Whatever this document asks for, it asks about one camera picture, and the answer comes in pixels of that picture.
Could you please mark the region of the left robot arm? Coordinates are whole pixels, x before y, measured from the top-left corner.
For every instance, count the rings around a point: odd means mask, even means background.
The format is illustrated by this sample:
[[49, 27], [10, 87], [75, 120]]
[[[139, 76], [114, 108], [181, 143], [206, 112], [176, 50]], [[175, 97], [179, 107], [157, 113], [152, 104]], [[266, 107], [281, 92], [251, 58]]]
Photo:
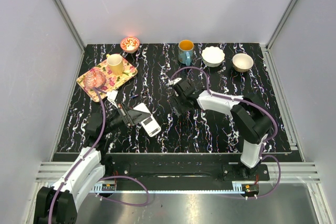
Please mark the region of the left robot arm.
[[102, 180], [129, 179], [114, 173], [112, 159], [106, 155], [103, 136], [123, 125], [154, 122], [144, 103], [134, 108], [119, 104], [116, 115], [107, 121], [106, 113], [93, 113], [86, 125], [87, 141], [71, 167], [50, 187], [36, 196], [34, 223], [76, 223], [78, 211], [96, 183]]

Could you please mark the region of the white remote control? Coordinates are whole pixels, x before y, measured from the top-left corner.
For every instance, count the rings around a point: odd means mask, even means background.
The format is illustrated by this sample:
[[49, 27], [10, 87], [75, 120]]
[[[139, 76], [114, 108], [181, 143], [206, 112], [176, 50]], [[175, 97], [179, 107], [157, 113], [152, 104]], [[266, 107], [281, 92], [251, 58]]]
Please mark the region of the white remote control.
[[149, 113], [151, 116], [141, 122], [142, 127], [147, 132], [149, 137], [154, 137], [161, 131], [161, 127], [158, 122], [153, 117], [152, 113], [149, 111], [144, 103], [140, 103], [134, 107], [135, 110]]

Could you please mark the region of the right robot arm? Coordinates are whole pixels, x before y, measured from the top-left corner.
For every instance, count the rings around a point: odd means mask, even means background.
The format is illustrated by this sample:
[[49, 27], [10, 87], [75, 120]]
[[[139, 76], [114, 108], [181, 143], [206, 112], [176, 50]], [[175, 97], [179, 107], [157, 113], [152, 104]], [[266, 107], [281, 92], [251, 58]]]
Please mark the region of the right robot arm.
[[234, 125], [244, 139], [240, 157], [239, 175], [250, 180], [257, 175], [257, 165], [261, 161], [261, 149], [265, 144], [271, 126], [272, 116], [262, 108], [258, 97], [224, 95], [212, 90], [197, 90], [187, 80], [176, 78], [169, 82], [175, 92], [170, 103], [177, 115], [193, 109], [211, 110], [231, 116]]

